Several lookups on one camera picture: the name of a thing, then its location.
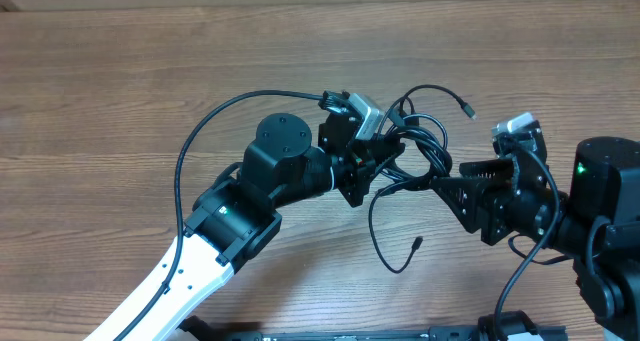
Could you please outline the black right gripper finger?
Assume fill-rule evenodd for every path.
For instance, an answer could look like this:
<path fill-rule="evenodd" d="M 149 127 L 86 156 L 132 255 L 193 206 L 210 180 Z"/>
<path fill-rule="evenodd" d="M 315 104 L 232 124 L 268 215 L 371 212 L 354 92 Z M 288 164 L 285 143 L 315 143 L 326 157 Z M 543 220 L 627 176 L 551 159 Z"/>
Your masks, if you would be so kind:
<path fill-rule="evenodd" d="M 465 162 L 459 165 L 459 173 L 463 177 L 511 178 L 513 172 L 514 165 L 511 159 Z"/>
<path fill-rule="evenodd" d="M 487 227 L 488 211 L 483 198 L 490 185 L 488 178 L 442 177 L 431 182 L 431 189 L 446 203 L 463 228 L 473 234 Z"/>

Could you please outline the black cable silver plug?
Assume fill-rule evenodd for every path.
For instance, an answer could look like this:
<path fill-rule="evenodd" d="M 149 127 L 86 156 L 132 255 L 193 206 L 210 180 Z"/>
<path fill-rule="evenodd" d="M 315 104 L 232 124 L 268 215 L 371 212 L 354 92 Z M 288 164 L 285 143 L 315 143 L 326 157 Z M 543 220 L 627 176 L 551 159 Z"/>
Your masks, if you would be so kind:
<path fill-rule="evenodd" d="M 408 171 L 395 159 L 389 166 L 379 169 L 375 178 L 388 183 L 375 191 L 367 209 L 367 227 L 373 249 L 384 268 L 392 274 L 403 273 L 424 240 L 417 226 L 417 217 L 405 208 L 415 206 L 417 197 L 430 190 L 431 182 L 449 176 L 454 161 L 449 152 L 450 136 L 444 123 L 427 111 L 420 111 L 414 99 L 420 92 L 439 92 L 450 98 L 456 109 L 467 120 L 475 120 L 472 106 L 451 89 L 422 84 L 410 88 L 399 96 L 385 111 L 377 131 L 378 140 L 398 140 L 417 160 L 425 162 Z"/>

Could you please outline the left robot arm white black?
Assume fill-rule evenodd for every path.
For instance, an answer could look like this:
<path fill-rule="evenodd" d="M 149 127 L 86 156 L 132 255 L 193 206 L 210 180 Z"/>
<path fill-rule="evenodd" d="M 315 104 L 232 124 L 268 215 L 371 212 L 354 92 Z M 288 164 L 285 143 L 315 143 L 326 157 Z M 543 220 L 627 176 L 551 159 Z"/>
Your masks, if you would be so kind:
<path fill-rule="evenodd" d="M 278 208 L 334 189 L 357 207 L 377 171 L 403 150 L 397 140 L 357 141 L 351 150 L 315 147 L 301 118 L 267 116 L 242 162 L 199 196 L 182 236 L 90 339 L 167 339 L 274 238 L 282 224 Z"/>

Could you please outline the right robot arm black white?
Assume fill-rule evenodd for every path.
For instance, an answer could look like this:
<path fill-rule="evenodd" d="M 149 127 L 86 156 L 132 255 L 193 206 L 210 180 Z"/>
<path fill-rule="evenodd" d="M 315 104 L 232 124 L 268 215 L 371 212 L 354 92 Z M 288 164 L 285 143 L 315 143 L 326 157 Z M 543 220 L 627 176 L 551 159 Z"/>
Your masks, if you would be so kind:
<path fill-rule="evenodd" d="M 463 228 L 495 245 L 512 232 L 573 262 L 595 321 L 622 340 L 639 337 L 639 144 L 594 137 L 576 148 L 569 192 L 544 160 L 512 138 L 508 155 L 463 163 L 432 190 Z"/>

